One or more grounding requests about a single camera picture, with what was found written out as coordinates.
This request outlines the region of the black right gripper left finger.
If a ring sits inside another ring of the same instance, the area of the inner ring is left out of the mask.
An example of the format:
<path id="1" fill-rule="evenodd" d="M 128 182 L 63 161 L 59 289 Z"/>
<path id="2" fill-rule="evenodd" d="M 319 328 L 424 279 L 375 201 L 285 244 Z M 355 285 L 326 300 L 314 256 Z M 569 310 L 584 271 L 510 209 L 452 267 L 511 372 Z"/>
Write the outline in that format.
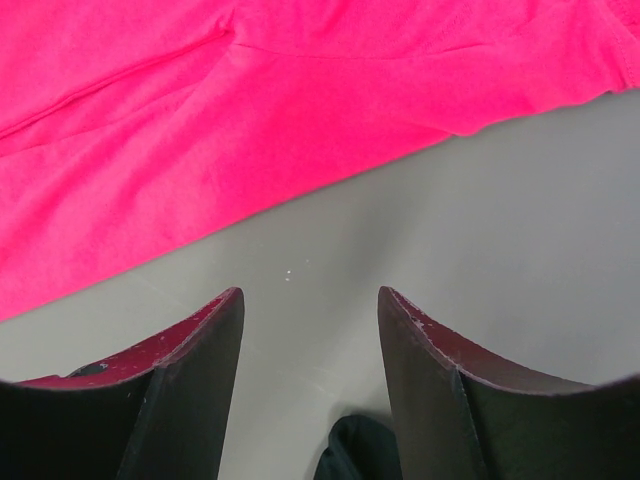
<path id="1" fill-rule="evenodd" d="M 5 479 L 214 479 L 244 326 L 230 288 L 67 376 L 1 385 Z"/>

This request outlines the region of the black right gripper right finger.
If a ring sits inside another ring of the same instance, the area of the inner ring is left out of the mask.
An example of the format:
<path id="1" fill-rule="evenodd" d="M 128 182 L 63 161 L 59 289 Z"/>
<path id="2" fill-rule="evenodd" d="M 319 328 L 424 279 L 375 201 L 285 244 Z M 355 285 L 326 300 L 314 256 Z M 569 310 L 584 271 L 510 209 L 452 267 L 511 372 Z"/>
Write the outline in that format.
<path id="1" fill-rule="evenodd" d="M 407 479 L 635 479 L 639 378 L 587 385 L 526 368 L 378 294 Z"/>

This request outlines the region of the red t-shirt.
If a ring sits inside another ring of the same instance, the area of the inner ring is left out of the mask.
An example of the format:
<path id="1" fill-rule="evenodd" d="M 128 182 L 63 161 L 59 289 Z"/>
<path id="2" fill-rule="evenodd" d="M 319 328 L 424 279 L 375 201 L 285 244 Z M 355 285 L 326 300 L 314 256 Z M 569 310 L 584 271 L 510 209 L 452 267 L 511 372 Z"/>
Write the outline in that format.
<path id="1" fill-rule="evenodd" d="M 635 1 L 5 1 L 1 316 L 638 85 Z"/>

